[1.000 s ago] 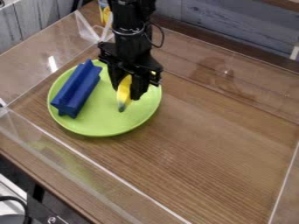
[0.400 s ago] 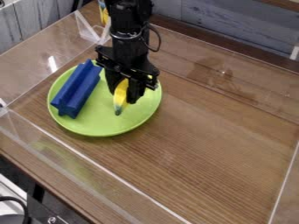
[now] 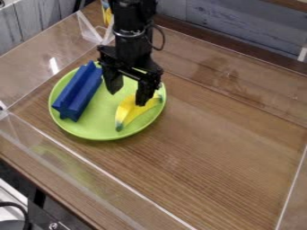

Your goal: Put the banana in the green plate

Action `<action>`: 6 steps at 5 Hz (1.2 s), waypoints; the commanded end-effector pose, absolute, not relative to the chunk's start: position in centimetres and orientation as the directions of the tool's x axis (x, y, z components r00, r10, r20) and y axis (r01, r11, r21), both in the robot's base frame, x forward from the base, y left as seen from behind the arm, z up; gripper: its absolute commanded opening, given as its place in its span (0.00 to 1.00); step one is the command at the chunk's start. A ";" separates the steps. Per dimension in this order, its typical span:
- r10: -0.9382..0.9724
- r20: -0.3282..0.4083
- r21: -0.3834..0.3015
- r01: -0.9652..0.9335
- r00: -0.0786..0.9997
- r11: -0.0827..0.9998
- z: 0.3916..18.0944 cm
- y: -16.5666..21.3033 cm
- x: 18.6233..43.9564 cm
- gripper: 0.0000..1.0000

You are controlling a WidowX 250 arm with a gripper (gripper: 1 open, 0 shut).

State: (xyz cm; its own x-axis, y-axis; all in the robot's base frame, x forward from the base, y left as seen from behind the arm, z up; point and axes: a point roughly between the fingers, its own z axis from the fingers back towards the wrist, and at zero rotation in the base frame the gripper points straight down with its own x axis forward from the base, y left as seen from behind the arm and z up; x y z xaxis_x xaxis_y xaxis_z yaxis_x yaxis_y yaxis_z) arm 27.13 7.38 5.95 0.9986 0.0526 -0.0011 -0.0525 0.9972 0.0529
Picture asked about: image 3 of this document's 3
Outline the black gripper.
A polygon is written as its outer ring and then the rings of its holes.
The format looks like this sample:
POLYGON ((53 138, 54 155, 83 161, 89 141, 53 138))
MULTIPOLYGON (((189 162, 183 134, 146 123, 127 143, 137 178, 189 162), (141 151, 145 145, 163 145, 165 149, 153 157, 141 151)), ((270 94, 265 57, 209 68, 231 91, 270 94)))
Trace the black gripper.
POLYGON ((159 90, 163 68, 150 54, 131 60, 123 60, 117 55, 117 47, 98 46, 101 52, 99 64, 103 68, 103 78, 109 92, 117 94, 125 86, 125 76, 138 81, 137 105, 145 106, 159 90))

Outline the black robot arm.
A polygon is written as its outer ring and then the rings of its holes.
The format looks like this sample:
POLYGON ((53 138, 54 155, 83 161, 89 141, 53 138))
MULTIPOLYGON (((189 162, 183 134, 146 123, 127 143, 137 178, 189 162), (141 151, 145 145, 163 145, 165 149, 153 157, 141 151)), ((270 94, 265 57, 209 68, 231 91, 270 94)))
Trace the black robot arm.
POLYGON ((163 68, 154 61, 153 44, 157 26, 157 0, 110 0, 114 15, 115 46, 99 45, 99 64, 105 83, 111 94, 125 86, 125 77, 138 81, 137 105, 145 106, 161 87, 163 68))

